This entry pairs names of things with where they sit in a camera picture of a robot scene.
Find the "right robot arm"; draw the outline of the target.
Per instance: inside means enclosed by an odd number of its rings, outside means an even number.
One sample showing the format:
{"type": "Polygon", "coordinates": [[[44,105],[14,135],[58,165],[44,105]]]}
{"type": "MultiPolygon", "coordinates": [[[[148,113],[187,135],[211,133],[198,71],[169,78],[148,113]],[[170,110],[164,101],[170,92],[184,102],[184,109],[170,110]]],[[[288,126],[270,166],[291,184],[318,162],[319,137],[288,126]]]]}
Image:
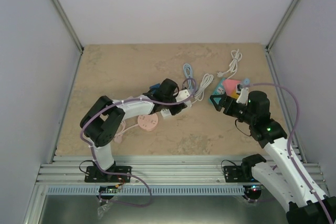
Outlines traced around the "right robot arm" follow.
{"type": "Polygon", "coordinates": [[[259,181],[281,204],[288,223],[335,223],[335,197],[329,197],[313,180],[292,150],[282,126],[271,118],[270,101],[262,91],[242,89],[238,99],[212,95],[217,111],[249,126],[256,140],[275,162],[279,176],[260,155],[243,158],[241,176],[259,181]]]}

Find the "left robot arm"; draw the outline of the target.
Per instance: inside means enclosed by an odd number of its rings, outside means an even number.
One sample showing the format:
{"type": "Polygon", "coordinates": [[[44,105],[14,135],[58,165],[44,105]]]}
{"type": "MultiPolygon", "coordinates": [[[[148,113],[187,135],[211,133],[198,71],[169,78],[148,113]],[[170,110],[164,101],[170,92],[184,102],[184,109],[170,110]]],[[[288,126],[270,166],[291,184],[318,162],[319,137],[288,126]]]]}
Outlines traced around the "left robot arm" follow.
{"type": "Polygon", "coordinates": [[[104,182],[114,178],[116,162],[110,142],[122,121],[168,110],[177,115],[190,104],[193,93],[179,89],[176,82],[165,79],[156,87],[134,98],[112,100],[101,96],[80,121],[80,138],[89,145],[97,176],[104,182]]]}

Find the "yellow cube socket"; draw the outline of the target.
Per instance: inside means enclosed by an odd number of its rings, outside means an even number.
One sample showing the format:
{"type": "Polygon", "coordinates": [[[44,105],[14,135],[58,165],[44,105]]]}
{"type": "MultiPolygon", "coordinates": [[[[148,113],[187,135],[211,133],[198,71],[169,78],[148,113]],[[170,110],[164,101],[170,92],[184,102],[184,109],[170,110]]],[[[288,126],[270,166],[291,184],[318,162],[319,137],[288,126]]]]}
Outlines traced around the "yellow cube socket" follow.
{"type": "Polygon", "coordinates": [[[236,91],[232,91],[232,93],[230,93],[229,95],[230,97],[234,98],[234,99],[238,99],[240,94],[238,94],[236,91]]]}

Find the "pink triangular power strip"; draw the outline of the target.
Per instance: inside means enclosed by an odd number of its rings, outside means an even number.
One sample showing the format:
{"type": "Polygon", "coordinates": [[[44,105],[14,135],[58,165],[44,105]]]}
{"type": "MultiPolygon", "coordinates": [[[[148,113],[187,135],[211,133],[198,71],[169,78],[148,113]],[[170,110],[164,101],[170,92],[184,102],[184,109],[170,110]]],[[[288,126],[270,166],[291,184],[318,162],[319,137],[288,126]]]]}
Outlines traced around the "pink triangular power strip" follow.
{"type": "Polygon", "coordinates": [[[237,85],[240,83],[240,80],[225,79],[222,82],[222,85],[224,87],[225,93],[228,96],[231,96],[234,92],[236,92],[237,85]]]}

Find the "small blue charger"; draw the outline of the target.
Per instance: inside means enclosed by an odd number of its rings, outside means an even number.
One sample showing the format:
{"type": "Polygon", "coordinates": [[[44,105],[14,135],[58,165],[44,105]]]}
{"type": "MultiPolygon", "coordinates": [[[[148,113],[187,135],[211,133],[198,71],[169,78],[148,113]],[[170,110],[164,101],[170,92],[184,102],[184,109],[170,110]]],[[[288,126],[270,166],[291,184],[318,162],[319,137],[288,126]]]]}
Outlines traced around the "small blue charger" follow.
{"type": "Polygon", "coordinates": [[[241,84],[242,84],[243,86],[247,86],[247,85],[250,84],[250,80],[249,80],[248,78],[245,78],[245,79],[241,82],[241,84]]]}

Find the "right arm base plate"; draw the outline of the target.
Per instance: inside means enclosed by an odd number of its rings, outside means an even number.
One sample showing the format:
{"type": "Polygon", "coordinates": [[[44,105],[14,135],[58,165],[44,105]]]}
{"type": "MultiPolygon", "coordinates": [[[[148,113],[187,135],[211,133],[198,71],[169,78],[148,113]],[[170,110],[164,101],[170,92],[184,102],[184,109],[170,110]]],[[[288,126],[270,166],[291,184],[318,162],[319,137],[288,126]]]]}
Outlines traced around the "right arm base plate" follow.
{"type": "Polygon", "coordinates": [[[227,183],[248,183],[254,180],[244,174],[241,166],[223,166],[222,170],[227,183]]]}

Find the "dark blue cube socket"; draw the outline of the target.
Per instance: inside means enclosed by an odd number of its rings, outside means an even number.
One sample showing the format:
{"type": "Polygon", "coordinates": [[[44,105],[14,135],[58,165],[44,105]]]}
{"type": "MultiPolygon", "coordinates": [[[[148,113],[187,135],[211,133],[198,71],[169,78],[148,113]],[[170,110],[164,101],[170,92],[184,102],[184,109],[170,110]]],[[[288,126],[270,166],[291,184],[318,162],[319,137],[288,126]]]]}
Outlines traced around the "dark blue cube socket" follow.
{"type": "Polygon", "coordinates": [[[158,89],[159,87],[160,87],[160,84],[157,83],[155,85],[150,86],[150,90],[155,90],[155,89],[158,89]]]}

